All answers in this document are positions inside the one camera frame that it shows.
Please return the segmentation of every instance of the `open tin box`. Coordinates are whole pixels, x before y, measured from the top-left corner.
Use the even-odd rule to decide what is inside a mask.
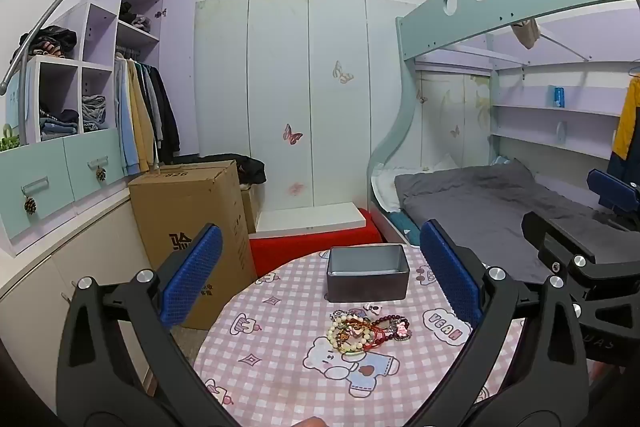
[[[399,301],[406,297],[409,264],[401,245],[334,247],[326,268],[327,300]]]

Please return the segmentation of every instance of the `human hand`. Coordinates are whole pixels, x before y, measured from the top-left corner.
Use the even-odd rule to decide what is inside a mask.
[[[328,427],[321,419],[313,416],[308,420],[304,420],[300,423],[296,423],[293,427]]]

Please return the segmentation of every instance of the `gray bedding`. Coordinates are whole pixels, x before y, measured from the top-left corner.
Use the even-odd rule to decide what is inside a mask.
[[[537,184],[518,161],[402,174],[396,176],[396,191],[416,225],[437,219],[457,245],[524,282],[543,282],[550,275],[522,236],[522,217],[531,210],[557,222],[591,250],[598,263],[640,259],[640,233],[596,221],[595,210]]]

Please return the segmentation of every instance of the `pile of bracelets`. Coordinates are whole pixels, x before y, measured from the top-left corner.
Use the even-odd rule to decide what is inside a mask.
[[[392,339],[406,341],[411,338],[409,320],[401,315],[387,315],[372,323],[369,317],[336,310],[330,318],[332,323],[326,336],[334,349],[345,355],[368,351]],[[384,323],[388,323],[386,328],[380,327]],[[351,337],[354,337],[354,343],[348,343]]]

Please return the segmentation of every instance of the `pink checkered tablecloth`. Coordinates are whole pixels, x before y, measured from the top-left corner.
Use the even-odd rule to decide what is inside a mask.
[[[231,299],[194,363],[212,394],[243,425],[290,427],[318,416],[330,427],[402,426],[446,374],[471,329],[452,312],[420,250],[402,301],[375,303],[406,316],[413,336],[342,357],[326,337],[336,309],[324,299],[328,251],[292,261]],[[376,318],[370,312],[367,315]],[[520,330],[513,321],[481,398],[497,392]]]

